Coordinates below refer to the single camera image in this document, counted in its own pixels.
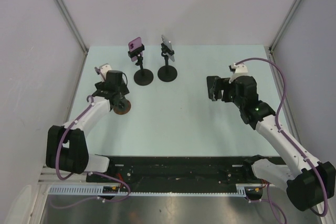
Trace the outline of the black phone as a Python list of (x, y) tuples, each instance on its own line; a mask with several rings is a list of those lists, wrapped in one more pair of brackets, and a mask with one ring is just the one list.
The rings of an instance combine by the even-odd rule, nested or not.
[(217, 90), (212, 90), (213, 76), (208, 76), (206, 78), (206, 81), (207, 81), (207, 92), (208, 92), (208, 98), (209, 98), (209, 94)]

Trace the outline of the rusty base phone stand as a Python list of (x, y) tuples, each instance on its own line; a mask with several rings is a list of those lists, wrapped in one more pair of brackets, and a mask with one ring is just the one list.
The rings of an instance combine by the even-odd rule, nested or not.
[(120, 100), (114, 107), (113, 111), (117, 115), (125, 115), (131, 110), (131, 103), (128, 99)]

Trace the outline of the black stand holding purple phone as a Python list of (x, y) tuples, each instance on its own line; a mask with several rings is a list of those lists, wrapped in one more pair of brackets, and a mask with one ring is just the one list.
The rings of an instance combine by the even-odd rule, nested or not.
[(137, 56), (137, 60), (136, 60), (136, 63), (135, 65), (136, 66), (139, 66), (140, 67), (140, 70), (138, 70), (135, 74), (134, 74), (134, 82), (137, 84), (137, 85), (140, 85), (140, 86), (147, 86), (149, 85), (153, 79), (154, 79), (154, 75), (152, 73), (151, 70), (149, 69), (146, 69), (143, 67), (143, 51), (141, 54), (138, 54)]

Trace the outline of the purple phone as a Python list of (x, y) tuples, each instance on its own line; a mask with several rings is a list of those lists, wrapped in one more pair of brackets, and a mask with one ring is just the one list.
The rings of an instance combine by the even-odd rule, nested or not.
[(128, 56), (131, 59), (132, 62), (135, 62), (137, 60), (138, 54), (141, 54), (143, 51), (143, 44), (141, 37), (137, 37), (136, 39), (130, 41), (128, 43)]

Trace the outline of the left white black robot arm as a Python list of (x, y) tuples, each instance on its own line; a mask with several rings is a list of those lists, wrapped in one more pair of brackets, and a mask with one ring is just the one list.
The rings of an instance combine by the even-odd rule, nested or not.
[(88, 106), (75, 119), (48, 130), (46, 166), (71, 174), (98, 172), (105, 182), (115, 178), (116, 169), (109, 165), (109, 158), (89, 154), (86, 137), (93, 127), (109, 112), (124, 115), (131, 109), (126, 99), (129, 94), (128, 80), (122, 71), (109, 70), (102, 81), (95, 84), (96, 91), (87, 96)]

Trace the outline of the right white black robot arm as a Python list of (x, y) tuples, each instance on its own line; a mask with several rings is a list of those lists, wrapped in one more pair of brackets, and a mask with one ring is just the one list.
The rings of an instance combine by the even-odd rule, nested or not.
[(243, 122), (264, 137), (288, 167), (278, 167), (257, 156), (242, 169), (245, 181), (254, 183), (260, 178), (274, 184), (286, 192), (291, 203), (300, 211), (334, 196), (335, 167), (330, 162), (320, 162), (276, 124), (276, 113), (259, 99), (257, 82), (253, 77), (240, 76), (230, 82), (229, 78), (208, 76), (206, 82), (209, 99), (236, 105)]

